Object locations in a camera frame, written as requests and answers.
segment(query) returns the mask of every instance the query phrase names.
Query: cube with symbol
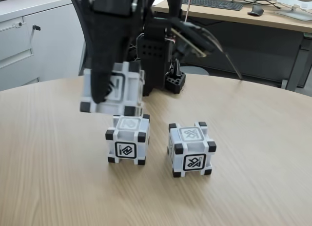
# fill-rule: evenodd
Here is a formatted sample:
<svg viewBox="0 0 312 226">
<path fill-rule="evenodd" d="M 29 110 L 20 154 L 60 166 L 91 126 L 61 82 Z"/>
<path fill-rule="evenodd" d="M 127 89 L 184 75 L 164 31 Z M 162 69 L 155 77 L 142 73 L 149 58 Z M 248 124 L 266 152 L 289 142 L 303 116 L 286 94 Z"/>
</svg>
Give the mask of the cube with symbol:
<svg viewBox="0 0 312 226">
<path fill-rule="evenodd" d="M 119 163 L 119 159 L 132 159 L 134 164 L 145 165 L 150 142 L 150 116 L 114 115 L 113 123 L 114 127 L 105 134 L 109 145 L 108 162 Z"/>
<path fill-rule="evenodd" d="M 201 175 L 210 175 L 210 159 L 215 151 L 216 144 L 208 136 L 205 122 L 196 122 L 193 127 L 169 124 L 167 155 L 172 163 L 174 177 L 184 177 L 188 171 L 200 171 Z"/>
</svg>

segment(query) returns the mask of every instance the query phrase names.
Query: desk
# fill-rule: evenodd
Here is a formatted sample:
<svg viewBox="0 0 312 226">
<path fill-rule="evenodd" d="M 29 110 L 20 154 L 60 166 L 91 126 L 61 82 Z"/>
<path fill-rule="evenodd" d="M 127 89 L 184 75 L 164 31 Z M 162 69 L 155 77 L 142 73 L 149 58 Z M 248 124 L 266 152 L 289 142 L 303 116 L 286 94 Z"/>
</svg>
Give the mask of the desk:
<svg viewBox="0 0 312 226">
<path fill-rule="evenodd" d="M 296 19 L 292 19 L 286 16 L 282 16 L 274 13 L 277 9 L 273 6 L 262 6 L 264 14 L 261 17 L 253 17 L 247 14 L 251 11 L 252 5 L 244 5 L 240 11 L 232 11 L 225 9 L 208 8 L 202 6 L 190 6 L 189 16 L 239 22 L 253 25 L 260 25 L 265 27 L 281 28 L 292 31 L 298 31 L 303 33 L 312 33 L 312 21 L 304 22 Z M 182 5 L 183 14 L 186 13 L 187 5 Z M 154 11 L 168 13 L 167 1 L 163 1 L 157 6 L 153 7 Z M 298 50 L 293 64 L 286 89 L 294 91 L 299 83 L 300 77 L 303 72 L 310 70 L 312 64 L 312 41 L 308 38 L 304 38 Z"/>
<path fill-rule="evenodd" d="M 112 116 L 80 113 L 82 78 L 0 92 L 0 225 L 310 226 L 312 98 L 187 75 L 144 98 L 145 166 L 107 163 Z M 168 123 L 206 121 L 211 176 L 173 178 Z"/>
</svg>

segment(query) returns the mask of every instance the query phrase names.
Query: lock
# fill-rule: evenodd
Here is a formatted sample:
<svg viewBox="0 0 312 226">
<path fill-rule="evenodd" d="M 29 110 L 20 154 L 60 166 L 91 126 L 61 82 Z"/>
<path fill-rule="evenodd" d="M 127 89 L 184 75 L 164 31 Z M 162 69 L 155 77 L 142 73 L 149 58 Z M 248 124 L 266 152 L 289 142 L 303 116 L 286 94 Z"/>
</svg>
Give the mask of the lock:
<svg viewBox="0 0 312 226">
<path fill-rule="evenodd" d="M 15 27 L 16 27 L 16 28 L 22 27 L 22 25 L 23 25 L 23 24 L 22 24 L 21 22 L 15 23 Z"/>
</svg>

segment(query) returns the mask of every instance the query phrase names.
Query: drawer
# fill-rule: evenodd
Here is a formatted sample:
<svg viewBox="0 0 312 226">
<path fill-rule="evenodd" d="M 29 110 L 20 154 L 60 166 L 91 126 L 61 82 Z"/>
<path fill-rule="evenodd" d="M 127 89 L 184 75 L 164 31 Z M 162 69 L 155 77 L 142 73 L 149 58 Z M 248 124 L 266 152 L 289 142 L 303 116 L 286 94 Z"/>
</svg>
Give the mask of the drawer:
<svg viewBox="0 0 312 226">
<path fill-rule="evenodd" d="M 0 23 L 0 62 L 29 49 L 30 35 L 22 17 Z"/>
<path fill-rule="evenodd" d="M 4 67 L 0 67 L 0 91 L 22 86 L 23 84 L 39 77 L 39 71 L 37 70 L 37 67 L 34 67 L 34 56 L 29 56 L 27 51 L 22 52 L 22 54 L 27 57 L 12 64 L 7 64 Z"/>
</svg>

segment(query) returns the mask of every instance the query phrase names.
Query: square symbol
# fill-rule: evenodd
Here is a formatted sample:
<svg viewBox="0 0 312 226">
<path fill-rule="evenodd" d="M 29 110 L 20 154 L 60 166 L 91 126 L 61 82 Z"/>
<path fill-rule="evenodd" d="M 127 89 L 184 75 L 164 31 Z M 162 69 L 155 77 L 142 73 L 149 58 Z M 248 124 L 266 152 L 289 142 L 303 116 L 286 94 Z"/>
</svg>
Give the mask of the square symbol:
<svg viewBox="0 0 312 226">
<path fill-rule="evenodd" d="M 204 140 L 202 131 L 198 127 L 183 127 L 179 129 L 184 142 L 201 142 Z"/>
<path fill-rule="evenodd" d="M 125 76 L 121 73 L 113 72 L 110 78 L 110 85 L 108 92 L 109 94 L 105 97 L 107 100 L 113 101 L 122 101 L 124 85 L 125 85 Z"/>
<path fill-rule="evenodd" d="M 172 144 L 171 138 L 169 138 L 169 156 L 171 159 L 171 162 L 174 162 L 174 146 Z"/>
<path fill-rule="evenodd" d="M 183 162 L 183 171 L 202 170 L 205 167 L 206 154 L 185 155 Z"/>
<path fill-rule="evenodd" d="M 141 119 L 138 118 L 129 118 L 129 117 L 122 117 L 117 125 L 119 130 L 138 130 L 140 126 Z"/>
<path fill-rule="evenodd" d="M 115 155 L 123 159 L 135 159 L 137 146 L 135 143 L 115 142 Z"/>
</svg>

